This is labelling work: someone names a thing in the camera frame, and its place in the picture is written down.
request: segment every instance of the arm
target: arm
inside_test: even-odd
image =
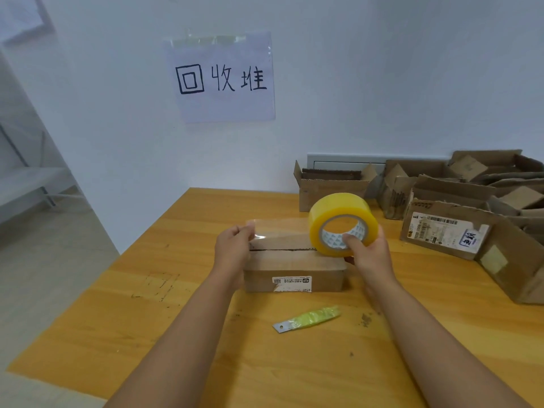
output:
[[[212,271],[105,407],[198,404],[253,236],[252,226],[218,236]]]
[[[343,239],[430,407],[530,408],[400,285],[381,226],[368,247],[348,234]]]

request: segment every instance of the gray floor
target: gray floor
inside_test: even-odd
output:
[[[0,225],[0,406],[101,407],[105,401],[5,372],[119,254],[81,199]]]

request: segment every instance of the wooden table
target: wooden table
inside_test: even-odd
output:
[[[306,216],[297,208],[297,195],[190,189],[9,371],[108,398],[207,275],[216,235],[247,219]],[[544,406],[544,307],[515,305],[474,262],[399,241],[401,222],[373,209],[404,286],[483,363]],[[342,293],[237,292],[202,406],[424,406],[361,286],[351,268]],[[281,335],[272,328],[335,304],[342,316],[333,321]]]

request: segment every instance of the white wall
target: white wall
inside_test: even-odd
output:
[[[0,54],[0,124],[30,166],[65,167],[63,158]],[[42,132],[44,151],[42,152]],[[4,137],[0,137],[0,176],[23,164]],[[60,177],[47,186],[51,193],[75,184],[73,177]],[[40,190],[0,206],[0,223],[44,200]]]
[[[308,152],[544,159],[544,0],[43,1],[56,34],[5,51],[121,251],[185,184],[292,192]],[[271,30],[275,121],[181,122],[187,27]]]

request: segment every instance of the yellow tape roll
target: yellow tape roll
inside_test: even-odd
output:
[[[357,225],[346,233],[356,236],[365,246],[376,240],[377,220],[367,203],[351,193],[334,193],[318,200],[309,211],[309,239],[317,252],[335,257],[353,254],[342,241],[342,233],[324,229],[327,223],[342,217],[357,219]]]

